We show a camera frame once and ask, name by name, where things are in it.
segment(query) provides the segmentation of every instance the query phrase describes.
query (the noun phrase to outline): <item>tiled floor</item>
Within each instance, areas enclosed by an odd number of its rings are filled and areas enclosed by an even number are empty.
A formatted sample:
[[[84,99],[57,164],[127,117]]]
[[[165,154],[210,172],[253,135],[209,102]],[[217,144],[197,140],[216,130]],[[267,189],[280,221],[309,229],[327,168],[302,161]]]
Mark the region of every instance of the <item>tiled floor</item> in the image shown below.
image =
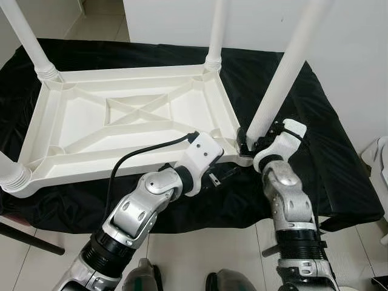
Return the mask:
[[[86,0],[85,13],[68,39],[129,41],[121,0]],[[65,255],[57,256],[0,236],[2,291],[51,290],[89,238],[36,230],[4,218],[0,221],[66,249]],[[379,244],[387,232],[388,224],[381,221],[324,236],[329,245],[327,254],[342,286],[376,290],[369,278],[388,275],[388,248]],[[147,256],[160,266],[166,291],[204,291],[206,275],[222,268],[244,273],[258,291],[275,291],[281,285],[275,271],[278,256],[261,256],[261,251],[274,242],[270,219],[243,230],[204,229],[179,235],[150,235],[124,275],[136,266],[139,258]]]

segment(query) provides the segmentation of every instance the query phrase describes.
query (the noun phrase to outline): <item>power cord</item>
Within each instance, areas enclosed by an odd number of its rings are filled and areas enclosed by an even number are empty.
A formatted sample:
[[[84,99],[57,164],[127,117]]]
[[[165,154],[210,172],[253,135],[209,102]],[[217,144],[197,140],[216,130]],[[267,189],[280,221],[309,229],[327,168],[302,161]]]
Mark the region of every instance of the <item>power cord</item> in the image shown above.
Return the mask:
[[[188,133],[187,135],[185,135],[181,138],[175,139],[173,141],[168,141],[168,142],[164,142],[162,144],[157,144],[157,145],[154,145],[151,147],[146,147],[144,149],[135,150],[134,152],[129,153],[129,154],[123,156],[121,159],[119,159],[119,161],[115,164],[115,166],[113,167],[113,170],[110,174],[109,183],[108,183],[108,191],[107,191],[107,200],[106,200],[106,204],[105,204],[104,216],[102,217],[102,224],[108,218],[109,209],[110,209],[110,200],[112,198],[112,193],[113,193],[113,182],[115,180],[116,173],[123,162],[125,162],[127,159],[129,159],[133,156],[136,156],[138,154],[149,152],[151,150],[160,149],[162,147],[172,146],[173,144],[178,144],[178,143],[183,142],[185,140],[188,140],[189,143],[192,143],[194,141],[194,139],[196,139],[198,137],[198,135],[199,135],[198,132]]]

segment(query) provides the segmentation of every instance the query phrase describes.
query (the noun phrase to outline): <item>black tablecloth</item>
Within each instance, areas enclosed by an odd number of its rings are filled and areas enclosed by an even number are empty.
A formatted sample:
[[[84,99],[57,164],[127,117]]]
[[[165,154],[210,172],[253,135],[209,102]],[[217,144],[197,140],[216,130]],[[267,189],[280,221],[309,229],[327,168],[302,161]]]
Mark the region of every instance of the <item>black tablecloth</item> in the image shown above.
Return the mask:
[[[39,40],[60,71],[200,64],[206,48],[104,41]],[[238,121],[247,130],[279,64],[281,53],[224,49],[221,79]],[[23,48],[0,71],[0,150],[16,161],[40,82]],[[290,163],[320,215],[330,216],[323,229],[334,231],[378,220],[383,209],[337,114],[306,63],[277,120],[293,118],[307,126],[306,140]],[[270,216],[260,176],[249,168],[220,164],[220,188],[208,187],[183,197],[163,211],[153,232],[179,233],[205,227],[243,228]],[[134,189],[139,175],[116,180],[114,206]],[[25,199],[1,192],[0,211],[17,214],[47,230],[89,233],[99,227],[107,180],[47,187]]]

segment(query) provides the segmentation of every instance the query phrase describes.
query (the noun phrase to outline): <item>white wall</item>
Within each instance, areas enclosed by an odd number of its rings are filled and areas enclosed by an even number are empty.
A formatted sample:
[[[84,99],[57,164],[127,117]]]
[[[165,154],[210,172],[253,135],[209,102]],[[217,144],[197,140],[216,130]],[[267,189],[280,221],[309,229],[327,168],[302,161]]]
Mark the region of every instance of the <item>white wall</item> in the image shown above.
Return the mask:
[[[78,0],[17,0],[39,38],[64,38],[81,14]],[[0,9],[0,67],[14,54],[20,42]]]
[[[214,1],[124,0],[132,42],[208,45]],[[231,0],[225,47],[285,50],[306,0]],[[387,1],[336,0],[308,61],[358,152],[388,134]]]

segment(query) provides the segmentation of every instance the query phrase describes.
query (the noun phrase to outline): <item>black fabric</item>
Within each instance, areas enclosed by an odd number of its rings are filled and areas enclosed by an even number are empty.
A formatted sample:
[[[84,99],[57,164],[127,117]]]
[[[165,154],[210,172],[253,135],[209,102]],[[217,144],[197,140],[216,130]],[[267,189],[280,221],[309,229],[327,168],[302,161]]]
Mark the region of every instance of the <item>black fabric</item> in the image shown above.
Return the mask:
[[[60,71],[96,70],[163,65],[200,64],[206,48],[130,44],[103,41],[39,40]],[[281,53],[224,49],[221,79],[244,130],[248,129]],[[40,82],[23,48],[0,71],[0,150],[16,161]],[[318,79],[306,63],[277,120],[293,118],[308,130],[305,145],[290,159],[304,191],[320,215],[332,216],[323,228],[338,230],[378,220],[383,209],[341,123]],[[207,187],[193,198],[171,203],[153,232],[180,233],[205,227],[243,228],[270,217],[261,177],[252,167],[216,165],[222,186]],[[116,179],[112,207],[132,191],[140,175]],[[107,180],[47,187],[26,199],[1,192],[3,214],[17,213],[31,225],[47,230],[89,233],[99,227],[104,213]]]

